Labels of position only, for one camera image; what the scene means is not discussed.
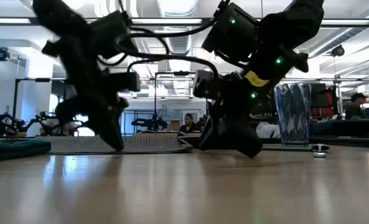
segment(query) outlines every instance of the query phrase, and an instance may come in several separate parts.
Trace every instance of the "gray mat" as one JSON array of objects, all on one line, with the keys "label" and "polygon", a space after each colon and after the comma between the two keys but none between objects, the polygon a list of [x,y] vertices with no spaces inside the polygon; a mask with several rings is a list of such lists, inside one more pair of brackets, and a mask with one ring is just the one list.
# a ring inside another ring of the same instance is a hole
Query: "gray mat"
[{"label": "gray mat", "polygon": [[99,137],[37,137],[52,143],[48,154],[164,154],[190,152],[191,146],[180,144],[176,134],[136,134],[124,137],[124,149],[115,151]]}]

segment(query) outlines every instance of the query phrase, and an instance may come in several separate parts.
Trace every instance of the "yellow tape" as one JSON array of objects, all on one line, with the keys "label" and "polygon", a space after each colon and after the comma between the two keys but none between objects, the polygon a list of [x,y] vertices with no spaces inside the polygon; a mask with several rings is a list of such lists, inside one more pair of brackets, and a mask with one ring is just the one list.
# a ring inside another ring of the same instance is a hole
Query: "yellow tape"
[{"label": "yellow tape", "polygon": [[267,83],[270,82],[270,80],[261,80],[258,75],[255,72],[249,71],[245,78],[249,80],[249,82],[256,86],[256,87],[262,87],[265,86]]}]

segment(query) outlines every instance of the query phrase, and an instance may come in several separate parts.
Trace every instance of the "baseball cap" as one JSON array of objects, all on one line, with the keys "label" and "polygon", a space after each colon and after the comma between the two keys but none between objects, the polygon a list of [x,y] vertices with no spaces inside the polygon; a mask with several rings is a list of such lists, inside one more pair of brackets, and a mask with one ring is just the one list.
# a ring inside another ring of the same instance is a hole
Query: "baseball cap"
[{"label": "baseball cap", "polygon": [[354,102],[355,100],[357,100],[359,98],[366,99],[367,97],[363,93],[355,93],[355,94],[352,95],[351,101]]},{"label": "baseball cap", "polygon": [[191,119],[193,119],[193,118],[194,118],[194,117],[192,116],[192,114],[191,114],[191,113],[186,113],[184,117],[189,117],[189,118],[191,118]]}]

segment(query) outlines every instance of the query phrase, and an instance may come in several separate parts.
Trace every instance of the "ceiling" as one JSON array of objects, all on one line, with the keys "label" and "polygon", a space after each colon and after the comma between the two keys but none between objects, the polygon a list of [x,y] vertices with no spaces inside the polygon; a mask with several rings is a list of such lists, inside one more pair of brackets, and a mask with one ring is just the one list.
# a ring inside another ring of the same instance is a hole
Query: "ceiling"
[{"label": "ceiling", "polygon": [[[80,4],[80,0],[66,1],[69,5],[73,4],[77,6],[77,11],[84,17],[97,17],[100,16],[100,12],[106,14],[118,7],[118,1],[115,0],[82,0],[83,4]],[[95,2],[101,4],[100,2],[103,1],[105,3],[105,6],[103,5],[104,7],[95,7]],[[190,16],[212,17],[220,0],[124,0],[123,2],[126,10],[128,10],[134,17],[169,17],[169,15],[161,12],[161,2],[170,2],[173,5],[169,5],[169,7],[176,9],[185,4],[184,2],[186,2],[186,4],[192,2],[195,4],[195,7],[194,10],[191,11],[191,14],[189,14]],[[269,13],[282,11],[287,7],[291,0],[236,0],[233,2],[241,6],[253,17],[263,17]],[[325,18],[366,18],[369,16],[369,0],[325,0],[324,10]],[[30,9],[30,0],[0,0],[0,17],[34,17],[34,13]],[[165,27],[147,28],[152,30],[166,29]],[[179,41],[187,41],[189,43],[189,55],[211,61],[215,64],[220,73],[229,73],[234,70],[239,70],[238,68],[224,62],[222,59],[207,53],[201,48],[202,42],[205,40],[208,32],[209,29],[195,34],[185,40],[170,39],[169,42],[171,43],[171,46],[177,47]],[[321,29],[313,39],[302,44],[296,50],[310,53],[314,49],[329,43],[333,38],[338,37],[338,35],[345,32],[347,34],[349,30],[347,28]],[[0,26],[1,42],[3,40],[28,40],[38,46],[38,48],[35,47],[35,49],[39,50],[49,39],[55,39],[53,33],[40,26]],[[162,45],[155,39],[139,40],[137,41],[137,44],[141,50],[146,52],[161,54],[164,50]],[[345,77],[369,77],[369,29],[362,30],[357,35],[351,35],[350,38],[340,44],[342,44],[345,49],[345,55],[343,57],[335,58],[335,63],[334,59],[326,53],[320,54],[309,60],[310,64],[313,63],[315,65],[313,67],[319,68],[319,71],[317,72],[318,76],[332,78],[335,74],[339,73]],[[135,60],[135,58],[129,58],[119,67],[126,67],[128,62],[132,60]],[[138,65],[135,69],[142,77],[150,77],[154,72],[169,71],[174,69],[174,67],[186,68],[186,66],[188,66],[188,70],[191,71],[205,69],[203,65],[177,62],[161,62],[155,65]],[[58,77],[64,76],[65,72],[63,67],[56,63],[54,74]],[[287,75],[287,77],[305,78],[315,76],[316,71],[308,74],[292,71]],[[152,83],[149,82],[143,83],[145,93],[153,89],[151,84]],[[367,82],[346,82],[342,85],[342,90],[344,91],[345,96],[350,95],[357,88],[369,90],[369,83]],[[166,93],[169,96],[181,96],[190,95],[190,91],[185,91],[184,89],[189,89],[191,86],[192,83],[190,81],[161,82],[158,83],[157,89],[161,89],[160,94],[162,95]]]}]

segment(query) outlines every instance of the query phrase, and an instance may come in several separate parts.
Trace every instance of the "small white object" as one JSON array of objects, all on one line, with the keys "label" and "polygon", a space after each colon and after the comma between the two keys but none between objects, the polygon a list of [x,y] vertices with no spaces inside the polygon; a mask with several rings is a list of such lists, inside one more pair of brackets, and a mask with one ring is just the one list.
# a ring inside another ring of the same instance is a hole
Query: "small white object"
[{"label": "small white object", "polygon": [[325,158],[325,157],[327,157],[326,153],[324,153],[323,151],[329,150],[329,146],[327,146],[325,144],[316,144],[312,148],[313,148],[313,151],[315,151],[314,157],[316,157],[316,158]]},{"label": "small white object", "polygon": [[325,157],[327,157],[327,155],[324,152],[315,152],[314,157],[316,157],[316,158],[325,158]]}]

